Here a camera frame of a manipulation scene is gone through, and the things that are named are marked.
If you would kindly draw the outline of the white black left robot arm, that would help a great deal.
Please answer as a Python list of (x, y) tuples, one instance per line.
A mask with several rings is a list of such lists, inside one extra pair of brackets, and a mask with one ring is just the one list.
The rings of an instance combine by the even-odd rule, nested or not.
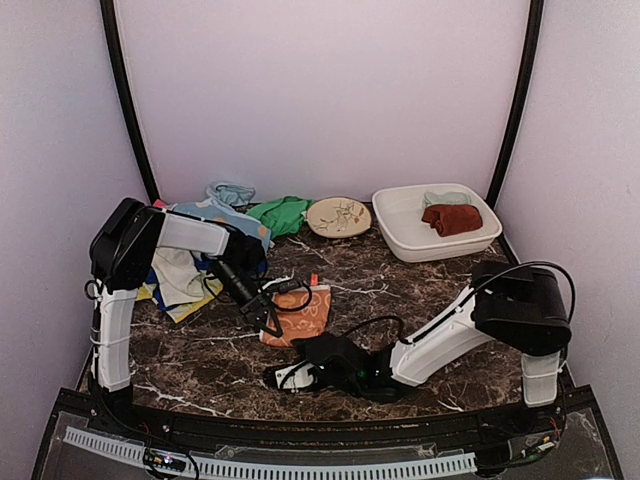
[(90, 246), (93, 279), (85, 286), (87, 291), (94, 291), (87, 296), (95, 302), (91, 327), (92, 375), (106, 392), (130, 387), (129, 343), (134, 303), (159, 247), (209, 258), (209, 270), (236, 302), (245, 321), (273, 337), (283, 334), (275, 305), (253, 279), (266, 261), (258, 239), (232, 225), (126, 198)]

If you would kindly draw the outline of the orange bunny pattern towel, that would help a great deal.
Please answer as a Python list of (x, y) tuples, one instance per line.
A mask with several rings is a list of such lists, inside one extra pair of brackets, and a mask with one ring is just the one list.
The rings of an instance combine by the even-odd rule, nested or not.
[(325, 331), (331, 309), (331, 287), (320, 283), (320, 278), (313, 273), (310, 276), (309, 288), (302, 286), (286, 293), (271, 294), (271, 300), (284, 310), (276, 309), (276, 315), (283, 331), (280, 337), (265, 332), (259, 334), (260, 341), (270, 347), (288, 348), (291, 341), (309, 339), (319, 336)]

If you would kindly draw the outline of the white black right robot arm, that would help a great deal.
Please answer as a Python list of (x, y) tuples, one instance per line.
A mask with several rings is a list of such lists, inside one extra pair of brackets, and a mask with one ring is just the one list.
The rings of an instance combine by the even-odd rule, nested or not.
[(288, 392), (333, 387), (356, 398), (394, 403), (470, 350), (491, 340), (521, 354), (522, 398), (510, 413), (521, 434), (549, 416), (557, 377), (572, 337), (574, 305), (566, 305), (557, 278), (569, 279), (547, 261), (518, 265), (482, 262), (471, 282), (439, 315), (409, 336), (376, 352), (347, 333), (325, 332), (294, 341), (297, 362), (264, 373), (269, 387)]

